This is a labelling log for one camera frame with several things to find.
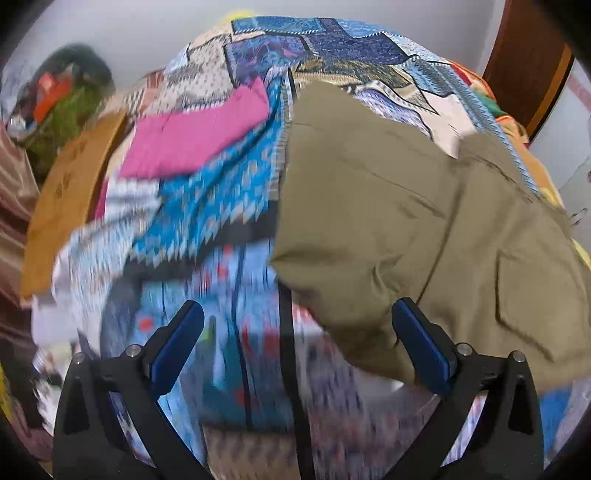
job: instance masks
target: brown fabric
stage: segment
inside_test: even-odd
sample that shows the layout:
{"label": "brown fabric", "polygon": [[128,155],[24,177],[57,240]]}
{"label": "brown fabric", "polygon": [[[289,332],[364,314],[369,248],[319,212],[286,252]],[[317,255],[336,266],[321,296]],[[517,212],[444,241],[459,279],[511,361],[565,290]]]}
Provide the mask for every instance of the brown fabric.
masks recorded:
{"label": "brown fabric", "polygon": [[124,120],[124,112],[104,116],[94,128],[69,142],[56,158],[27,233],[22,298],[49,289],[57,253],[92,215],[106,159]]}
{"label": "brown fabric", "polygon": [[523,351],[541,390],[591,372],[589,269],[496,137],[462,139],[454,159],[315,83],[288,158],[271,265],[352,364],[414,379],[389,313],[408,296],[456,343]]}

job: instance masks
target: metal screw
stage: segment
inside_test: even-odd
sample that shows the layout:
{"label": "metal screw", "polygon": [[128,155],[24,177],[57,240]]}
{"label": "metal screw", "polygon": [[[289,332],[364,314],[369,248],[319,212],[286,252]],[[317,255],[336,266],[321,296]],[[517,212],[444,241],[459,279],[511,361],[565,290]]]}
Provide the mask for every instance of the metal screw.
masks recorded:
{"label": "metal screw", "polygon": [[456,350],[457,350],[457,353],[459,353],[461,356],[471,355],[472,352],[474,351],[474,350],[472,350],[472,347],[470,345],[468,345],[467,343],[458,343],[456,345]]}
{"label": "metal screw", "polygon": [[513,355],[513,360],[515,360],[516,362],[520,364],[525,362],[525,355],[523,354],[523,352],[520,352],[519,350],[514,350],[511,355]]}
{"label": "metal screw", "polygon": [[86,355],[83,354],[82,352],[78,352],[78,353],[74,354],[74,356],[72,357],[72,360],[74,360],[74,363],[76,365],[80,365],[85,359],[86,359]]}
{"label": "metal screw", "polygon": [[133,345],[129,345],[125,349],[125,355],[127,356],[137,356],[142,351],[142,348],[137,344],[134,343]]}

